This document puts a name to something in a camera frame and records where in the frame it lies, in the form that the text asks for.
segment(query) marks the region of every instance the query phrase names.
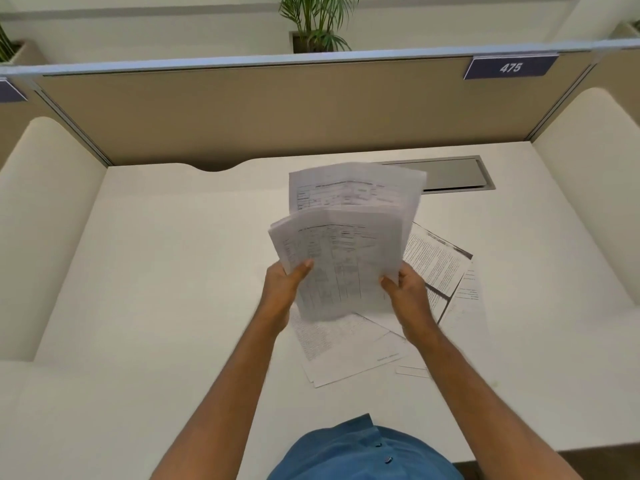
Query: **desk surface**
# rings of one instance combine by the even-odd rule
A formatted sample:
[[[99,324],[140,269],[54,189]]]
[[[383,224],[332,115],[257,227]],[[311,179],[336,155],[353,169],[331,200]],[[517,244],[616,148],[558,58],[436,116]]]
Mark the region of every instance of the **desk surface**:
[[[640,440],[637,353],[625,339],[640,320],[617,317],[635,313],[633,303],[533,147],[505,143],[263,159],[221,173],[109,168],[8,427],[0,476],[149,475],[257,304],[288,172],[462,155],[482,156],[496,190],[425,195],[416,222],[476,256],[510,366],[498,393],[556,449]],[[621,327],[630,328],[613,337]],[[239,478],[264,478],[302,434],[364,412],[452,461],[471,459],[434,384],[394,370],[314,389],[286,329]]]

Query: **blue shirt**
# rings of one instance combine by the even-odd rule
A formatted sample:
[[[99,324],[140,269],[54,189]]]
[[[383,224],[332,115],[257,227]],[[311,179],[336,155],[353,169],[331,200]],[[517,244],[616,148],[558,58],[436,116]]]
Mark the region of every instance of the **blue shirt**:
[[[427,444],[374,426],[365,414],[300,438],[268,477],[294,479],[462,480],[462,475]]]

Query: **planter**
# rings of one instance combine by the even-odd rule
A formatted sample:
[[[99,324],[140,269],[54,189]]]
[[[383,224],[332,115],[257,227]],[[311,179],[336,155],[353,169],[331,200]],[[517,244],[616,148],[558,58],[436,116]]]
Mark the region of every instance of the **planter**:
[[[0,65],[11,66],[41,66],[49,62],[46,60],[42,52],[31,40],[20,40],[18,42],[20,48],[9,62],[0,63]]]
[[[326,48],[318,43],[308,44],[307,39],[299,32],[291,32],[291,45],[294,54],[310,54],[313,52],[335,52],[334,47]]]
[[[640,38],[640,31],[633,26],[633,22],[620,22],[609,38]]]

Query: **left hand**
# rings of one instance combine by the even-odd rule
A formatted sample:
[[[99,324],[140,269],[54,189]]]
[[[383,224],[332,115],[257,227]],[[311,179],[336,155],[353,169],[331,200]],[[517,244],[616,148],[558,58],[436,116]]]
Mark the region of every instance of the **left hand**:
[[[307,259],[289,274],[285,273],[280,261],[269,266],[254,320],[273,325],[277,333],[284,330],[289,322],[289,309],[296,298],[298,286],[313,266],[314,260]]]

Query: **hand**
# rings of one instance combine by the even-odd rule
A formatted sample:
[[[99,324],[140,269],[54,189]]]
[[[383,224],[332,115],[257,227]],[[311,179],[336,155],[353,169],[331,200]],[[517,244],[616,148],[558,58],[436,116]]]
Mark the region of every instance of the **hand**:
[[[399,287],[386,276],[380,278],[380,285],[391,298],[406,339],[416,347],[425,345],[437,336],[440,329],[431,315],[424,280],[403,261],[398,282]]]
[[[289,309],[296,298],[298,285],[314,266],[313,259],[300,263],[291,273],[284,271],[280,261],[267,268],[264,278],[262,297],[253,320],[266,322],[274,327],[276,333],[284,330],[289,322]]]

